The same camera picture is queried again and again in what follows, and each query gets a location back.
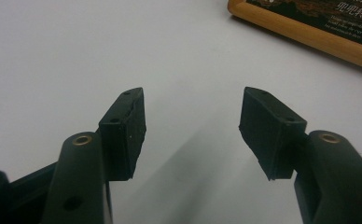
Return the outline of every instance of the screw hole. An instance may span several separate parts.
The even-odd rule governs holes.
[[[341,139],[329,133],[320,134],[320,138],[328,143],[333,143],[333,144],[337,144],[341,141]]]
[[[83,146],[91,142],[91,137],[88,135],[82,135],[73,140],[73,145],[75,146]]]
[[[73,197],[68,198],[64,202],[63,208],[64,208],[64,210],[70,212],[70,211],[74,211],[74,210],[78,209],[78,207],[82,204],[83,204],[83,200],[81,197],[73,196]]]

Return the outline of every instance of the white table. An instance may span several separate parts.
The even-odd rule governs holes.
[[[239,133],[244,87],[362,156],[362,68],[226,6],[0,1],[0,170],[14,181],[55,162],[67,137],[143,87],[146,141],[134,179],[111,184],[115,223],[301,223],[293,179],[269,182]]]

